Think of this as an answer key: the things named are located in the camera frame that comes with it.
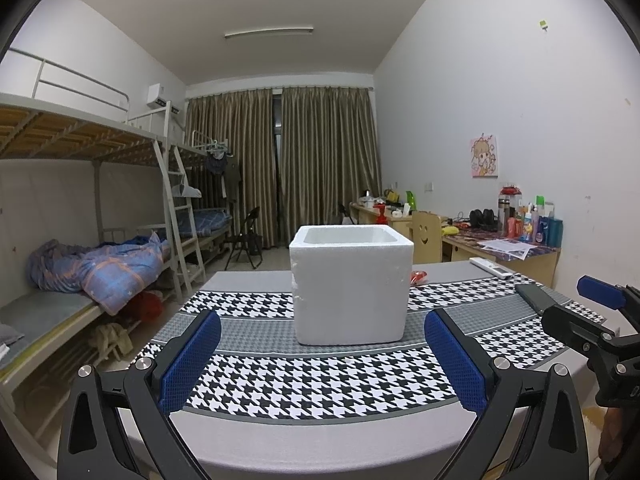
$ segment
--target styrofoam box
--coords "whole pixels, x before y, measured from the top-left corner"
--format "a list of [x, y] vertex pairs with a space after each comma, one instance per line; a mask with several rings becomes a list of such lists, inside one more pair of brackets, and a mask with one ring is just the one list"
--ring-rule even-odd
[[402, 338], [412, 241], [386, 225], [304, 226], [289, 254], [301, 344], [373, 344]]

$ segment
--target cartoon poster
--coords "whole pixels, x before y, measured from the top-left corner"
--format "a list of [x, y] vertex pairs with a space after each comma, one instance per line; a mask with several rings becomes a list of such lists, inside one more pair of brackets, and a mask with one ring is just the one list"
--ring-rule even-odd
[[471, 139], [471, 176], [498, 176], [498, 145], [495, 136]]

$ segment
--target ceiling light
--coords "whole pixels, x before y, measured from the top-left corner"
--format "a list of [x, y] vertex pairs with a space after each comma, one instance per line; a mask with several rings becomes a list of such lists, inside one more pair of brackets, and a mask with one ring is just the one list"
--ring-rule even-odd
[[226, 32], [225, 39], [239, 38], [240, 36], [296, 36], [300, 34], [312, 34], [314, 28], [309, 27], [272, 27], [272, 28], [250, 28], [248, 30], [236, 30]]

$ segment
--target red object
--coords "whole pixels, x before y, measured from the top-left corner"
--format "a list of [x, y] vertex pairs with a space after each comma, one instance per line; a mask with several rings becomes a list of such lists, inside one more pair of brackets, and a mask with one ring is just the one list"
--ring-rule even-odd
[[162, 300], [154, 293], [143, 290], [136, 294], [121, 310], [124, 316], [139, 319], [140, 321], [153, 321], [162, 314]]
[[384, 204], [376, 204], [374, 208], [377, 209], [378, 212], [380, 213], [378, 215], [378, 218], [376, 218], [376, 224], [388, 224], [388, 221], [386, 220], [386, 216], [385, 216], [386, 206]]
[[503, 187], [500, 190], [500, 194], [502, 194], [502, 195], [521, 195], [522, 192], [516, 186], [507, 186], [507, 187]]
[[420, 285], [420, 282], [427, 277], [425, 270], [412, 270], [410, 286]]
[[516, 237], [516, 219], [511, 217], [507, 220], [507, 238]]

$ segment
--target ladder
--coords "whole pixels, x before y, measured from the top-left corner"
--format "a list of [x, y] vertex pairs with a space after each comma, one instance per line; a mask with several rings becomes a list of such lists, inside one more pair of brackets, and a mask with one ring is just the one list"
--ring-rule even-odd
[[[166, 239], [169, 241], [169, 245], [171, 246], [170, 268], [174, 277], [175, 296], [178, 303], [182, 304], [180, 277], [184, 280], [187, 295], [191, 297], [193, 293], [191, 283], [193, 283], [197, 278], [204, 280], [204, 261], [202, 259], [202, 253], [200, 252], [200, 241], [198, 240], [196, 232], [196, 222], [193, 218], [191, 198], [178, 197], [186, 203], [184, 205], [175, 205], [176, 197], [174, 197], [171, 176], [180, 176], [180, 182], [185, 186], [189, 185], [187, 172], [185, 171], [182, 159], [180, 158], [180, 150], [178, 150], [178, 146], [174, 146], [172, 149], [168, 141], [165, 142], [163, 150], [160, 147], [160, 143], [157, 140], [154, 140], [154, 151], [156, 152], [156, 158], [158, 159], [158, 166], [162, 171], [162, 186], [164, 187], [164, 222], [166, 225]], [[170, 170], [172, 153], [176, 161], [178, 171]], [[186, 210], [189, 215], [191, 236], [187, 240], [182, 240], [180, 238], [180, 228], [178, 227], [178, 218], [176, 215], [176, 211], [178, 210]], [[184, 259], [184, 250], [188, 246], [192, 245], [194, 245], [194, 251], [198, 259], [198, 270], [190, 274], [187, 269], [187, 263]]]

